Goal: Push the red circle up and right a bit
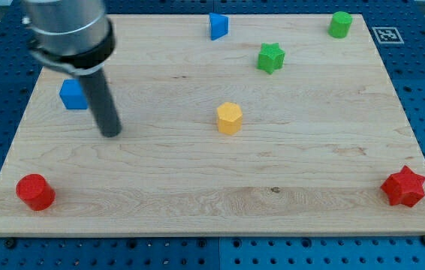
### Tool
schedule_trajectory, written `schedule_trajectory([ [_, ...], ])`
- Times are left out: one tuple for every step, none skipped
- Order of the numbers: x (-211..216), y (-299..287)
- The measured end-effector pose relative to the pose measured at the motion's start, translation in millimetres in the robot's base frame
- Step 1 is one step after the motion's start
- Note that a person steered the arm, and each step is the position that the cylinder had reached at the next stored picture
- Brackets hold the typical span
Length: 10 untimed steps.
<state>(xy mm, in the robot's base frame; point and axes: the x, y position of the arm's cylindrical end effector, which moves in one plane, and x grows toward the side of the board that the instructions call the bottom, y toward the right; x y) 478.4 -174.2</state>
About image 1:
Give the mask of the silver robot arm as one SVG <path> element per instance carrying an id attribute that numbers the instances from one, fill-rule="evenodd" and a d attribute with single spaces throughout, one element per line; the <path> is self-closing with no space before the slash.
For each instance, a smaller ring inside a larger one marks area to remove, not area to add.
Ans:
<path id="1" fill-rule="evenodd" d="M 72 76 L 98 71 L 116 46 L 102 0 L 23 0 L 23 25 L 32 31 L 32 56 Z"/>

